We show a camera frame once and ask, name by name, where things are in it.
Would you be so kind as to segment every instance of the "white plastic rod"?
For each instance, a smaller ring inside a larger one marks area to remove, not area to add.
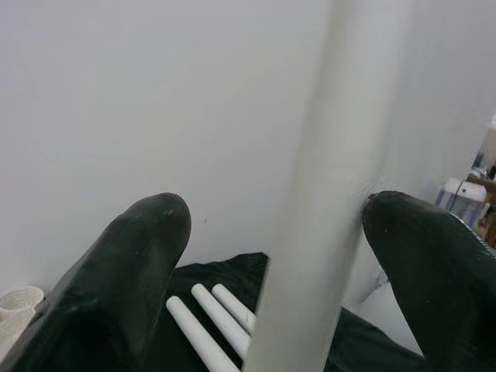
[[[231,314],[249,334],[252,334],[255,329],[255,323],[257,322],[255,314],[253,314],[222,284],[216,284],[214,288],[212,288],[212,293],[222,306],[227,309],[229,314]]]
[[[246,372],[321,372],[381,170],[415,0],[335,0]]]
[[[239,357],[244,360],[251,342],[251,337],[248,333],[241,328],[241,325],[215,300],[203,285],[195,284],[191,289],[191,293]]]
[[[210,372],[239,372],[180,298],[172,296],[165,305]]]

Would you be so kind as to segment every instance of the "white wall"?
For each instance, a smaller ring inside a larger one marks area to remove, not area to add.
[[[485,167],[489,171],[494,163],[496,163],[496,115],[493,116],[491,124],[487,126],[487,132],[479,151],[484,154],[480,166]]]
[[[421,0],[417,10],[377,190],[434,202],[448,177],[467,177],[496,108],[496,2]],[[363,299],[377,270],[363,241],[345,304]]]
[[[0,5],[0,291],[51,288],[162,191],[183,264],[268,250],[327,1],[27,3]]]

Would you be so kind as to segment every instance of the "black cloth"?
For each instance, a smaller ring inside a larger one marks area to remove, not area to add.
[[[191,295],[191,287],[202,283],[207,289],[218,283],[228,288],[254,311],[264,279],[267,256],[243,254],[224,262],[192,264],[177,268],[170,279],[167,297],[176,295],[224,349],[231,360],[241,359]],[[164,307],[148,357],[149,372],[208,371],[202,360]],[[423,358],[397,345],[379,329],[342,309],[325,372],[427,372]]]

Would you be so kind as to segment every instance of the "white plastic container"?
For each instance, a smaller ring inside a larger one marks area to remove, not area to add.
[[[436,205],[457,215],[473,228],[486,203],[486,197],[484,186],[450,178],[439,192]]]
[[[0,361],[28,326],[45,294],[25,286],[0,294]]]

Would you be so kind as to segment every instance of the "white surface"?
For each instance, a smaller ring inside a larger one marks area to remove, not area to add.
[[[422,355],[422,351],[396,302],[391,284],[386,284],[373,291],[364,302],[353,308],[353,312],[378,327],[398,345]]]
[[[179,297],[170,297],[165,305],[210,372],[239,372]]]
[[[417,3],[394,130],[375,189],[434,202],[448,178],[466,178],[496,111],[496,2]],[[379,270],[362,238],[345,305],[369,295]]]
[[[333,2],[246,372],[322,371],[377,176],[413,1]]]
[[[234,294],[222,284],[216,284],[212,294],[249,334],[253,333],[257,317]]]
[[[193,218],[181,264],[269,252],[328,7],[2,1],[0,292],[50,290],[163,191]]]
[[[241,325],[215,300],[203,285],[195,284],[191,289],[191,293],[239,357],[244,360],[251,342],[251,337],[248,333],[241,328]]]

